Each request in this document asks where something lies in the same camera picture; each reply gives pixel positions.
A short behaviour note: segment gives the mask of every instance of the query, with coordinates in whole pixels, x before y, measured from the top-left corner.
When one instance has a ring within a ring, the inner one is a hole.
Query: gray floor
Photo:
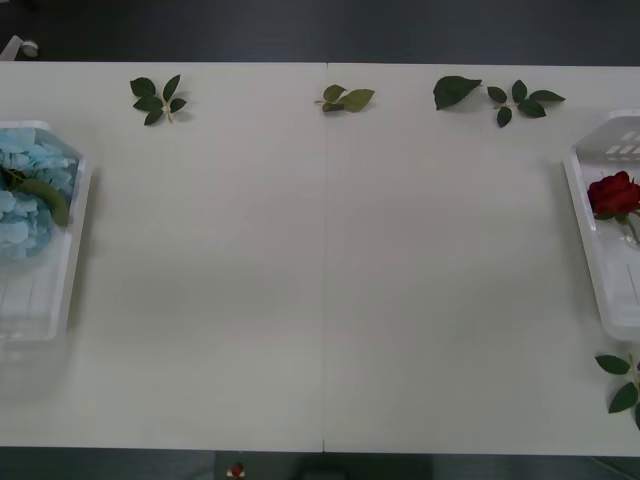
[[[344,472],[349,480],[640,478],[640,459],[6,448],[0,450],[0,479],[222,480],[237,461],[247,480],[302,480],[309,471]]]

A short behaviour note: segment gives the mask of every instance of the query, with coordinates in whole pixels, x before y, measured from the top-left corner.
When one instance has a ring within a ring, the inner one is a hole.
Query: red rose
[[[588,195],[596,215],[630,213],[640,209],[640,185],[631,182],[627,172],[618,172],[593,182]]]

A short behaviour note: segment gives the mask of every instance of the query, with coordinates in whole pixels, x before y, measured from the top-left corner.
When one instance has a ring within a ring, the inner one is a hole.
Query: white plastic basket
[[[640,179],[640,110],[617,110],[572,149],[565,170],[605,331],[640,341],[640,251],[615,222],[596,221],[591,183],[623,170]]]
[[[42,253],[0,269],[0,345],[52,340],[66,332],[91,168],[82,154],[54,134],[47,123],[0,122],[0,128],[35,128],[39,140],[79,162],[69,225],[54,228],[51,243]]]

